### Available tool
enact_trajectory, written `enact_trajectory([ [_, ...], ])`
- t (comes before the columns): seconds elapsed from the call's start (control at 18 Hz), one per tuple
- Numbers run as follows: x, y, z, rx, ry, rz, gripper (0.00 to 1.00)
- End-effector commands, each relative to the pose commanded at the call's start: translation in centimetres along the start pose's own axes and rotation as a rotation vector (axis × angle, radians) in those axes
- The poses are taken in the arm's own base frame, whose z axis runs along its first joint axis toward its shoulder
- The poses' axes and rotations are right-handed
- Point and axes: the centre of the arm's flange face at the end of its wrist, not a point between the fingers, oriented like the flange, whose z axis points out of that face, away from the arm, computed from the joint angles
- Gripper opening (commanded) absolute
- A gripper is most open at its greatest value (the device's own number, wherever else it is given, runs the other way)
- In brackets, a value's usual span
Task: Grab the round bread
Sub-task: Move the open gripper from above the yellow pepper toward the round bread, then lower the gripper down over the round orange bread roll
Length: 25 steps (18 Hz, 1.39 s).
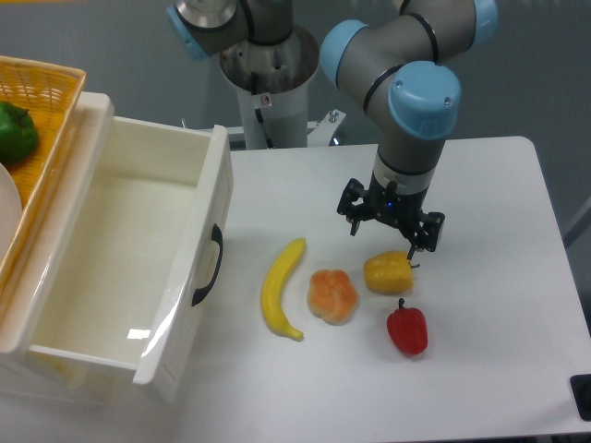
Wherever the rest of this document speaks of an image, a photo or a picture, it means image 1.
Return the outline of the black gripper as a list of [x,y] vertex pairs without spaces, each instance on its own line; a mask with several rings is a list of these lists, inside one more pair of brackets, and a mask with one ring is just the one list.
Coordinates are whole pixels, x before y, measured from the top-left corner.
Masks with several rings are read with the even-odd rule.
[[392,194],[372,175],[368,191],[355,178],[345,186],[337,205],[337,213],[350,224],[350,234],[355,236],[361,222],[375,220],[396,228],[409,241],[407,258],[415,252],[435,252],[442,234],[445,215],[441,212],[424,213],[422,205],[427,195],[420,193]]

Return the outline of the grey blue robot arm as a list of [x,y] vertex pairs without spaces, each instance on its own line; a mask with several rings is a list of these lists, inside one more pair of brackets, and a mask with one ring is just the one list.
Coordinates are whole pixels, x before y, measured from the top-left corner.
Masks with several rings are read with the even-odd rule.
[[462,96],[445,62],[494,34],[494,2],[403,1],[390,23],[349,19],[322,42],[289,1],[177,1],[166,14],[192,58],[218,57],[249,149],[307,145],[308,84],[322,72],[382,134],[370,183],[349,181],[339,214],[398,230],[412,252],[437,248],[444,216],[423,202]]

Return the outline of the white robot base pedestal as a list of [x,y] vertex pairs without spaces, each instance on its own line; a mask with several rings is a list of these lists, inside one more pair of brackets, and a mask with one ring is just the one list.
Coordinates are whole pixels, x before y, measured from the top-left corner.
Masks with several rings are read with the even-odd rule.
[[331,109],[308,121],[308,86],[319,67],[319,46],[299,25],[273,46],[242,41],[219,54],[220,68],[234,88],[248,150],[329,146],[346,117]]

